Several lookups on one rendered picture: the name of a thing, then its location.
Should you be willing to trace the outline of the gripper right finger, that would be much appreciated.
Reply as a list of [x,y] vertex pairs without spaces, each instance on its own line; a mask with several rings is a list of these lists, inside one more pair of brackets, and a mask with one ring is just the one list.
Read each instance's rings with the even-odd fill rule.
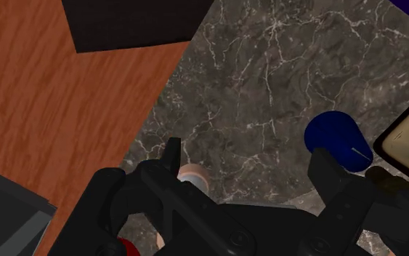
[[377,233],[394,256],[409,256],[409,191],[384,193],[316,148],[307,171],[325,207],[299,242],[297,256],[372,256],[357,241]]

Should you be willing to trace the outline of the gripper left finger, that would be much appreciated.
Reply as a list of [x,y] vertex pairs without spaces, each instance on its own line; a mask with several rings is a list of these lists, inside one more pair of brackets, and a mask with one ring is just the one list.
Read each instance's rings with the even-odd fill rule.
[[158,256],[254,256],[256,240],[191,182],[177,178],[181,140],[169,138],[162,157],[127,174],[97,170],[47,256],[126,256],[118,233],[144,213],[162,235]]

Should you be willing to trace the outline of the peach and grey cylinder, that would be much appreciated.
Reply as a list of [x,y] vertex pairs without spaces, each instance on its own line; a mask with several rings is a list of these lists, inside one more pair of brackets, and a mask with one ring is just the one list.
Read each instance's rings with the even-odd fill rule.
[[179,168],[177,178],[180,181],[191,182],[203,193],[209,193],[209,175],[208,170],[199,164],[185,164]]

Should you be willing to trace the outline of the dark brown rounded object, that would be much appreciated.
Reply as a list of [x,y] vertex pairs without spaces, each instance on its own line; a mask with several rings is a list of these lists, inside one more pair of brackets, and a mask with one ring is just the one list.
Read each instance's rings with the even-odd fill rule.
[[406,179],[392,175],[380,166],[368,168],[365,177],[373,182],[379,190],[392,196],[395,196],[399,191],[409,191],[409,182]]

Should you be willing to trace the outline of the dark blue cup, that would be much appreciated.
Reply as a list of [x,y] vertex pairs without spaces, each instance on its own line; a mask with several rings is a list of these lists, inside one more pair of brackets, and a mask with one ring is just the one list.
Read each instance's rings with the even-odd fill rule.
[[373,152],[357,123],[341,111],[314,117],[304,131],[304,144],[310,153],[326,149],[349,172],[362,172],[373,163]]

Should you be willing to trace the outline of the red round object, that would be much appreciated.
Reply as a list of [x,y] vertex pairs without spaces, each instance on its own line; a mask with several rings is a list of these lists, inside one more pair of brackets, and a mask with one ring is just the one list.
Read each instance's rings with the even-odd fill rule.
[[118,237],[118,240],[125,246],[126,248],[126,256],[140,256],[138,249],[127,239]]

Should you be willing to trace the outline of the dark grey cabinet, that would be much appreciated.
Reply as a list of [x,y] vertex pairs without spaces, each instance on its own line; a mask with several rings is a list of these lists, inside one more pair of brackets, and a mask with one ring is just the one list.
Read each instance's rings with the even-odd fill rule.
[[34,256],[57,208],[0,175],[0,256]]

